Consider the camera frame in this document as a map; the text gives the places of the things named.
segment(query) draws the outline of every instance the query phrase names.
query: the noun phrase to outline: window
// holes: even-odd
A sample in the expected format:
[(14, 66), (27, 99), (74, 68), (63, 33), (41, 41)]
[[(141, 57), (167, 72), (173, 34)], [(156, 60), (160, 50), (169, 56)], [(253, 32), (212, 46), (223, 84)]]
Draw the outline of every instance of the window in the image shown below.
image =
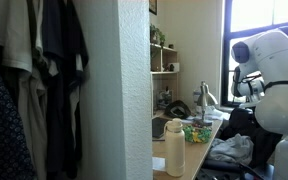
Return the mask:
[(221, 98), (222, 105), (236, 107), (245, 102), (245, 97), (237, 98), (231, 93), (234, 69), (238, 66), (231, 57), (231, 48), (254, 34), (288, 26), (288, 0), (226, 0), (224, 20)]

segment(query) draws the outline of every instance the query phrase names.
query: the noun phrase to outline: gray cloth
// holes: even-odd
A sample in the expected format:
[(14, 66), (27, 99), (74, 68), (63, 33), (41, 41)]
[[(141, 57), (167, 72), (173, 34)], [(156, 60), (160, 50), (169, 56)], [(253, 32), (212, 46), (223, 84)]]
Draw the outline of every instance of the gray cloth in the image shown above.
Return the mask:
[(226, 141), (215, 138), (206, 158), (248, 165), (252, 160), (253, 146), (249, 136), (240, 134)]

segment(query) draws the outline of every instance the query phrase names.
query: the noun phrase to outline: closet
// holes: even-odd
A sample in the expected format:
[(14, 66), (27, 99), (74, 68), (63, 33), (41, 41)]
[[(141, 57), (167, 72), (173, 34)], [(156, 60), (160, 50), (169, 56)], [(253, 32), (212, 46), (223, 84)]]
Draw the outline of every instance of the closet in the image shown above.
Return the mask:
[(0, 179), (75, 179), (88, 54), (72, 0), (0, 0)]

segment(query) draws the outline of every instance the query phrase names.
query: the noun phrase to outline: framed picture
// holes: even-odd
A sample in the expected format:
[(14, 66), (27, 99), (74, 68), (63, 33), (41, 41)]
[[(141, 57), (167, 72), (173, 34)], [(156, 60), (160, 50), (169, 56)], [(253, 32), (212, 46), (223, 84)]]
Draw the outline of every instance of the framed picture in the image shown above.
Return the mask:
[(157, 0), (150, 0), (150, 12), (157, 15)]

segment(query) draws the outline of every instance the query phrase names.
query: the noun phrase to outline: bottle cap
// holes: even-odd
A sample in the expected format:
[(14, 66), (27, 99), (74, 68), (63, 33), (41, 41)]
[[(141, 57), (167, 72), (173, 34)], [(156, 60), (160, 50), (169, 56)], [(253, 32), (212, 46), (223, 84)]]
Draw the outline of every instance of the bottle cap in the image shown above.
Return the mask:
[(179, 118), (174, 118), (172, 121), (168, 121), (166, 126), (168, 131), (175, 133), (181, 132), (183, 129), (182, 121)]

